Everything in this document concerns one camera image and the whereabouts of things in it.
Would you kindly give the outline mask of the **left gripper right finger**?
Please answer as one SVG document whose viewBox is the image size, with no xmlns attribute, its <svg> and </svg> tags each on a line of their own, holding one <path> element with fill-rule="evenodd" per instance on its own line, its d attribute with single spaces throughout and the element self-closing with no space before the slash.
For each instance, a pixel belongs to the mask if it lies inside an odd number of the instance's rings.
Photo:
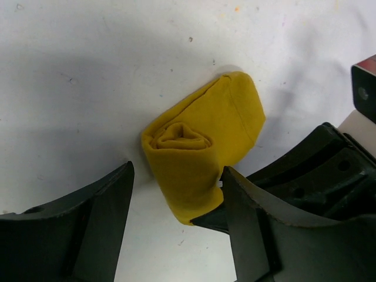
<svg viewBox="0 0 376 282">
<path fill-rule="evenodd" d="M 375 216 L 321 217 L 273 196 L 231 167 L 222 174 L 238 281 L 374 281 Z"/>
</svg>

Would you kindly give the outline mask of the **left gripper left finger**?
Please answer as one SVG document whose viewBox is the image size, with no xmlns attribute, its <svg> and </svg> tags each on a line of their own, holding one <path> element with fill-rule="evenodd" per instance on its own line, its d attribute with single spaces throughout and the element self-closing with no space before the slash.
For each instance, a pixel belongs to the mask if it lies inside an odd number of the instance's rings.
<svg viewBox="0 0 376 282">
<path fill-rule="evenodd" d="M 54 201 L 1 216 L 2 281 L 113 281 L 135 171 L 127 162 Z"/>
</svg>

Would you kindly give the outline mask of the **yellow sock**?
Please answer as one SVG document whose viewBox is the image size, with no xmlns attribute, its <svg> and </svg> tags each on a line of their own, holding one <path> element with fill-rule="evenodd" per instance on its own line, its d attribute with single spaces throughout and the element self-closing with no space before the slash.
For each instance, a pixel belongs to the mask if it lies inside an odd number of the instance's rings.
<svg viewBox="0 0 376 282">
<path fill-rule="evenodd" d="M 223 202 L 224 167 L 254 147 L 266 116 L 252 78 L 225 73 L 161 114 L 142 148 L 174 217 L 191 225 Z"/>
</svg>

